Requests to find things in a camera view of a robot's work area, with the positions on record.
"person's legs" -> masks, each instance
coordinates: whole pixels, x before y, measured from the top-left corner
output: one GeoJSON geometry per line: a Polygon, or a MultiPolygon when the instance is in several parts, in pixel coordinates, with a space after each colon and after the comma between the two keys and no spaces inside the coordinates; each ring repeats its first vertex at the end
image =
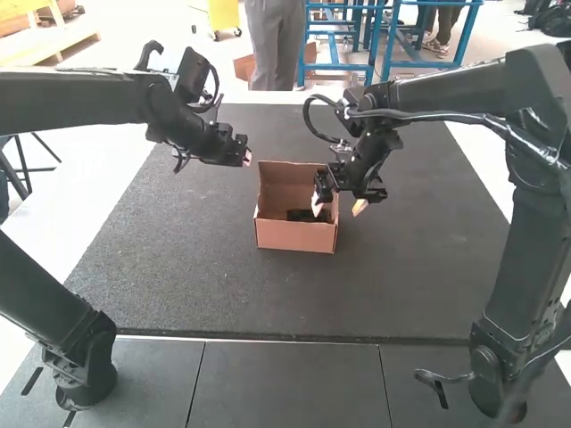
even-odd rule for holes
{"type": "Polygon", "coordinates": [[[462,6],[442,6],[438,8],[438,35],[436,39],[441,45],[450,42],[452,27],[458,22],[462,6]]]}
{"type": "Polygon", "coordinates": [[[438,8],[438,34],[436,40],[441,45],[448,45],[452,31],[452,11],[454,6],[440,6],[438,8]]]}
{"type": "Polygon", "coordinates": [[[458,18],[462,12],[462,7],[464,6],[452,6],[452,27],[456,25],[456,22],[458,22],[458,18]]]}
{"type": "Polygon", "coordinates": [[[295,70],[305,36],[305,0],[281,0],[284,8],[277,38],[277,91],[294,89],[295,70]]]}
{"type": "Polygon", "coordinates": [[[450,50],[452,27],[458,21],[462,6],[441,6],[438,8],[438,34],[436,38],[423,47],[436,52],[438,58],[446,58],[450,50]]]}
{"type": "Polygon", "coordinates": [[[419,6],[418,7],[418,17],[417,17],[417,27],[422,26],[422,18],[426,16],[426,33],[432,33],[434,29],[434,22],[436,21],[436,8],[434,6],[419,6]]]}
{"type": "Polygon", "coordinates": [[[246,0],[245,10],[256,60],[256,68],[250,78],[250,89],[273,91],[276,84],[281,4],[277,0],[246,0]]]}

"shoe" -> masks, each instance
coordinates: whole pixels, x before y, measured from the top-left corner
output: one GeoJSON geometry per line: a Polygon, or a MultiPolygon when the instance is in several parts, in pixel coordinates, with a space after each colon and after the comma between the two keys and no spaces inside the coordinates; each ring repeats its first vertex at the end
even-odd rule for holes
{"type": "Polygon", "coordinates": [[[428,51],[436,53],[436,56],[440,59],[446,58],[450,51],[449,45],[441,45],[440,42],[436,39],[430,40],[425,43],[423,42],[422,47],[428,51]]]}

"robotic arm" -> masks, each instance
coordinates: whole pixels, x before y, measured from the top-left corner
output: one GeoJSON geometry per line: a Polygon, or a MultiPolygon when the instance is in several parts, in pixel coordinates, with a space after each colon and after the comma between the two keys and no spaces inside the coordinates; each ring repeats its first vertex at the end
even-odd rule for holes
{"type": "MultiPolygon", "coordinates": [[[[92,124],[147,123],[147,139],[173,146],[180,171],[193,158],[241,167],[251,159],[247,137],[229,124],[206,122],[199,114],[217,111],[218,75],[192,48],[177,74],[147,70],[149,42],[138,70],[0,69],[0,136],[92,124]],[[214,95],[204,91],[212,73],[214,95]]],[[[42,347],[54,370],[55,398],[66,410],[83,410],[105,399],[117,372],[111,362],[116,326],[101,311],[57,282],[0,231],[0,315],[23,328],[42,347]]]]}
{"type": "Polygon", "coordinates": [[[493,62],[349,89],[337,103],[314,95],[303,109],[310,131],[336,156],[316,173],[314,212],[333,192],[353,193],[354,215],[386,199],[378,171],[402,148],[398,127],[450,120],[484,125],[506,141],[513,219],[492,295],[471,329],[470,371],[414,374],[444,407],[443,385],[468,382],[474,403],[498,426],[525,417],[531,383],[571,340],[571,309],[559,301],[571,273],[570,52],[568,42],[538,45],[493,62]],[[314,99],[334,107],[358,137],[355,145],[312,126],[314,99]]]}
{"type": "Polygon", "coordinates": [[[198,114],[219,105],[218,74],[191,47],[177,74],[150,72],[155,41],[145,45],[137,70],[30,67],[0,71],[0,92],[9,110],[0,115],[0,136],[85,125],[146,123],[146,137],[173,145],[185,158],[241,167],[251,157],[247,137],[229,124],[207,123],[198,114]],[[204,92],[210,72],[216,94],[204,92]],[[206,95],[207,102],[197,104],[206,95]]]}

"small box on floor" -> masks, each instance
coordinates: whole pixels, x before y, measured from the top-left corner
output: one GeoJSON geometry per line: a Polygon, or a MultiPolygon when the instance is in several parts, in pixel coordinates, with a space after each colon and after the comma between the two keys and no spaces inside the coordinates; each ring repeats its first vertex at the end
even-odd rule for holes
{"type": "MultiPolygon", "coordinates": [[[[318,58],[318,45],[316,42],[309,42],[305,46],[305,52],[303,53],[303,60],[306,64],[313,64],[318,58]]],[[[250,81],[250,77],[253,74],[253,69],[256,68],[256,61],[253,59],[253,54],[243,56],[242,58],[236,58],[234,60],[234,72],[236,77],[240,80],[246,82],[250,81]]],[[[305,72],[306,78],[310,78],[313,75],[313,70],[308,70],[305,72]]]]}
{"type": "Polygon", "coordinates": [[[258,248],[335,252],[339,196],[318,218],[311,212],[313,175],[323,165],[261,160],[260,193],[253,215],[258,248]]]}

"black rubber mat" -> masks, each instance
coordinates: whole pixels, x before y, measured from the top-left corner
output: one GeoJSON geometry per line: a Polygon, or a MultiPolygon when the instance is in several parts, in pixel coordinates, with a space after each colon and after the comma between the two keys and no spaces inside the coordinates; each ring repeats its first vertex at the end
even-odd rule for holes
{"type": "MultiPolygon", "coordinates": [[[[342,134],[327,107],[317,128],[342,134]]],[[[331,161],[297,105],[227,105],[219,119],[258,160],[331,161]]],[[[191,162],[157,146],[66,285],[128,333],[464,340],[492,289],[508,223],[443,123],[401,131],[390,197],[352,218],[336,254],[258,250],[257,168],[191,162]]]]}
{"type": "Polygon", "coordinates": [[[55,402],[52,372],[42,365],[36,347],[0,395],[0,426],[185,428],[203,349],[203,342],[117,340],[112,356],[119,374],[115,390],[96,407],[70,416],[55,402]],[[27,388],[38,367],[43,371],[27,388]]]}
{"type": "Polygon", "coordinates": [[[378,347],[206,344],[188,428],[390,428],[378,347]]]}
{"type": "MultiPolygon", "coordinates": [[[[436,393],[416,381],[415,368],[456,376],[469,371],[468,350],[450,347],[381,345],[385,384],[393,428],[491,428],[492,420],[473,404],[466,383],[445,385],[449,408],[436,393]]],[[[527,417],[518,428],[563,427],[571,420],[571,388],[556,362],[536,381],[527,417]]]]}

